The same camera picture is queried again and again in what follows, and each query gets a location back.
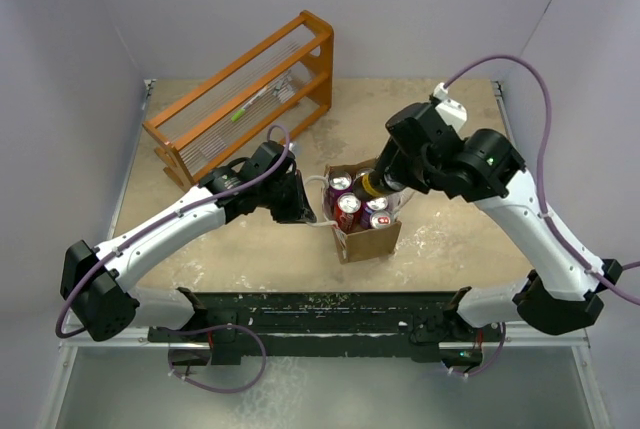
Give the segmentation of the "dark black soda can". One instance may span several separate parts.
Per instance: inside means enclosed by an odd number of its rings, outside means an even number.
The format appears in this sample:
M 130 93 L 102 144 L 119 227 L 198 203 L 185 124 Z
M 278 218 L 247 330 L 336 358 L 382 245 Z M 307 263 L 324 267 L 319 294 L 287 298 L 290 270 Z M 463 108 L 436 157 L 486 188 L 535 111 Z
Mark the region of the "dark black soda can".
M 352 192 L 361 201 L 371 201 L 397 192 L 385 180 L 384 173 L 372 170 L 354 180 Z

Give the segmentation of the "silver blue red can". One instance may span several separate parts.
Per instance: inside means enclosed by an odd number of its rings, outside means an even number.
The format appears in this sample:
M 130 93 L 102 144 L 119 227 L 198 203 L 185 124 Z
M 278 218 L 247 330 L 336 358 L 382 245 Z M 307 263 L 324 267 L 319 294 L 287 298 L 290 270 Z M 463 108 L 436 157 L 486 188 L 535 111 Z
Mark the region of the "silver blue red can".
M 386 210 L 379 210 L 373 212 L 369 217 L 370 229 L 384 229 L 392 225 L 394 222 L 393 216 Z

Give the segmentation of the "watermelon print canvas bag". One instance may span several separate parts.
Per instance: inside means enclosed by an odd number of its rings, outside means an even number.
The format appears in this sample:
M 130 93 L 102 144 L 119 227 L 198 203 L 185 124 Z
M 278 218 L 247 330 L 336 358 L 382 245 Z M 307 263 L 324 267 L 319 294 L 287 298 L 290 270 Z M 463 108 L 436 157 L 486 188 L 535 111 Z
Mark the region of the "watermelon print canvas bag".
M 394 253 L 396 243 L 398 242 L 400 230 L 402 228 L 402 222 L 399 220 L 399 212 L 402 207 L 410 199 L 408 196 L 403 197 L 401 195 L 402 189 L 399 192 L 386 196 L 389 202 L 388 211 L 392 214 L 394 222 L 384 229 L 368 229 L 365 230 L 360 226 L 360 218 L 363 212 L 362 203 L 368 201 L 361 201 L 361 214 L 359 221 L 354 226 L 353 230 L 349 233 L 342 232 L 334 219 L 334 207 L 330 208 L 326 201 L 326 191 L 328 188 L 328 174 L 332 170 L 344 170 L 347 171 L 354 183 L 354 174 L 357 170 L 363 167 L 371 167 L 374 170 L 375 159 L 368 159 L 353 164 L 341 164 L 341 165 L 329 165 L 324 168 L 323 173 L 316 179 L 322 183 L 321 197 L 322 197 L 322 217 L 323 220 L 319 223 L 321 226 L 327 226 L 331 229 L 338 258 L 342 264 L 355 263 L 367 261 L 378 257 L 386 257 Z

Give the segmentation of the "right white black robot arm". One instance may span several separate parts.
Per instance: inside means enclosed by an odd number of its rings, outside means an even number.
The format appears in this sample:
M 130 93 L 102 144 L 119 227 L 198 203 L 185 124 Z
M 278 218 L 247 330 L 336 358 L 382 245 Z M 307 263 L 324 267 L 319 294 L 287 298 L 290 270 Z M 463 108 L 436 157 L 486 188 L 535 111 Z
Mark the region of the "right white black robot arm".
M 444 318 L 452 338 L 467 340 L 490 323 L 524 321 L 548 335 L 595 324 L 604 309 L 599 294 L 617 282 L 622 267 L 584 248 L 542 203 L 524 159 L 504 135 L 483 128 L 461 137 L 435 100 L 405 107 L 385 128 L 389 139 L 372 188 L 460 197 L 492 219 L 532 266 L 516 282 L 459 290 Z

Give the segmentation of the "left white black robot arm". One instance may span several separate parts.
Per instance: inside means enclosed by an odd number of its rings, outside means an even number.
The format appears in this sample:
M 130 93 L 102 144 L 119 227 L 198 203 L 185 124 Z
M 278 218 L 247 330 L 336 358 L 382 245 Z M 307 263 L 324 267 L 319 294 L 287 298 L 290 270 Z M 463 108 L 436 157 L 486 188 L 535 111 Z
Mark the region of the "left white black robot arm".
M 154 301 L 136 285 L 192 240 L 258 208 L 278 224 L 316 220 L 294 154 L 275 141 L 211 170 L 177 202 L 129 232 L 96 246 L 79 240 L 68 247 L 60 286 L 65 311 L 73 312 L 81 331 L 96 342 L 122 332 L 144 309 L 152 312 L 151 325 L 184 341 L 198 339 L 206 318 L 192 296 L 180 290 Z

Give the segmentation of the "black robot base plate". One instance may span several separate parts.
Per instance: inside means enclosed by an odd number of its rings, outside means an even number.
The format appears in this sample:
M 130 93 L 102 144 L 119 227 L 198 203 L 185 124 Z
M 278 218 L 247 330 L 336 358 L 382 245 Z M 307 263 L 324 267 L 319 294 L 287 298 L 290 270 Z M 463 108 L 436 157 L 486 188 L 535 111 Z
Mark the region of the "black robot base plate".
M 440 292 L 191 292 L 194 316 L 177 333 L 150 329 L 154 343 L 199 344 L 192 360 L 236 365 L 245 356 L 408 358 L 458 367 L 482 361 L 500 340 L 496 323 L 466 329 Z

